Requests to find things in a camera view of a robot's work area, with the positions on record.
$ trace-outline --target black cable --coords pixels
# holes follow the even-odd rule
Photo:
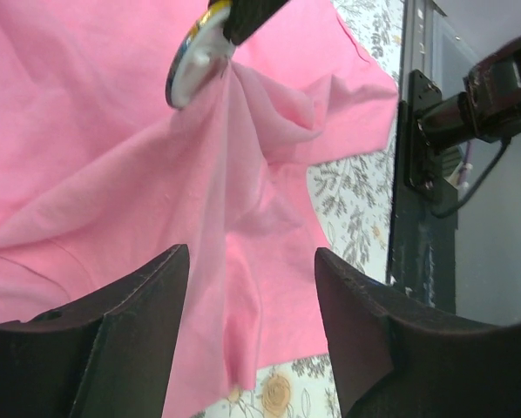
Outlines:
[[[495,165],[500,161],[500,159],[503,157],[504,153],[508,149],[508,145],[511,144],[512,138],[503,138],[501,139],[501,148],[498,150],[497,155],[494,159],[491,160],[489,165],[487,165],[487,168],[485,168],[484,172],[481,173],[481,176],[476,180],[476,183],[471,187],[469,191],[461,198],[458,203],[450,207],[444,212],[435,212],[434,209],[431,209],[431,214],[439,219],[448,218],[453,213],[456,213],[457,211],[462,208],[466,203],[468,203],[471,199],[471,197],[477,192],[477,189],[479,186],[487,179],[487,176],[493,171],[493,168],[495,168]]]

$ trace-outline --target pink cloth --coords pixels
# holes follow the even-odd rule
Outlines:
[[[187,243],[169,418],[327,351],[313,258],[328,243],[306,170],[383,148],[396,108],[332,4],[294,0],[169,109],[167,69],[205,7],[0,0],[0,321]]]

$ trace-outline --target towel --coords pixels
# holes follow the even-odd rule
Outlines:
[[[0,322],[188,244],[169,418],[327,352],[306,172],[382,149],[397,99],[328,0],[293,0],[170,109],[166,71],[205,7],[0,0]]]

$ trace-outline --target yellow and blue rim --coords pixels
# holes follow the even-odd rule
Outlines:
[[[166,101],[171,107],[175,107],[172,102],[172,87],[173,80],[175,79],[175,74],[177,73],[177,69],[179,68],[179,63],[181,59],[185,56],[185,53],[193,40],[199,34],[200,29],[214,16],[224,10],[226,7],[232,6],[232,0],[219,0],[214,3],[212,6],[208,8],[204,15],[202,15],[199,20],[193,25],[193,27],[187,32],[185,39],[177,49],[177,53],[173,58],[172,65],[170,67],[169,72],[167,73],[166,80]]]

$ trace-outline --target floral pattern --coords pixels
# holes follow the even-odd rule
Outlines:
[[[396,82],[403,0],[333,0],[355,38]],[[311,167],[308,188],[328,242],[337,254],[384,281],[388,256],[394,141],[383,152]],[[340,418],[328,354],[267,367],[254,390],[235,389],[193,418]]]

